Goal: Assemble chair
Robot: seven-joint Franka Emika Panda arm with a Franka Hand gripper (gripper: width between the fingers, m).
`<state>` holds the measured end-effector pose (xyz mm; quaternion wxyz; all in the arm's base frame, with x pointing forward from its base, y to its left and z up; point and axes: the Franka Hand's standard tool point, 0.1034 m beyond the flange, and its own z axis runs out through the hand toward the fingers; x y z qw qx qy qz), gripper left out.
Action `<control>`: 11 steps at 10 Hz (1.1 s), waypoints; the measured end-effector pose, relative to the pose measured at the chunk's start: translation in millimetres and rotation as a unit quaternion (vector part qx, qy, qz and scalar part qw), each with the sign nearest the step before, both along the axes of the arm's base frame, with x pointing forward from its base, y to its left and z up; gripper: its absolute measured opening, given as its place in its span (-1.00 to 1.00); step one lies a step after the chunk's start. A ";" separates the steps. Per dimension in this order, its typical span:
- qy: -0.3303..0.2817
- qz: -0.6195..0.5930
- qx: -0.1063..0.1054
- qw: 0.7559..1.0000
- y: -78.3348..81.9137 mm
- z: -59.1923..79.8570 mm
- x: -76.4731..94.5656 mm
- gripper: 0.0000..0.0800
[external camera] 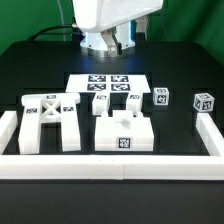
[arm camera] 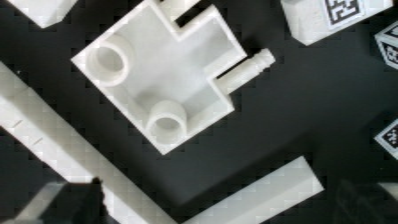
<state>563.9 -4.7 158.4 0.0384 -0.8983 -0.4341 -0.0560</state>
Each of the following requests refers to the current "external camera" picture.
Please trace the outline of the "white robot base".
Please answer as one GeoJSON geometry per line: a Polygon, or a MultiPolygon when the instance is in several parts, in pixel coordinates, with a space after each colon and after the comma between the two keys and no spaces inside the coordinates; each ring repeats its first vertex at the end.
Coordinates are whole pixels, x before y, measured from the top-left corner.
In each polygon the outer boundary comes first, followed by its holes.
{"type": "Polygon", "coordinates": [[[134,52],[131,23],[126,22],[100,33],[86,33],[80,43],[81,52],[97,57],[121,57],[134,52]]]}

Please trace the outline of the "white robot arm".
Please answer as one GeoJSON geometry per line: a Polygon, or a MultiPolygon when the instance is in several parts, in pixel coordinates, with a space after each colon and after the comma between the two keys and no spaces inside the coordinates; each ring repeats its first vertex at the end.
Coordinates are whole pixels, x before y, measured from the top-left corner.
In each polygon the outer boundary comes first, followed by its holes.
{"type": "Polygon", "coordinates": [[[162,8],[163,0],[72,0],[78,27],[100,33],[162,8]]]}

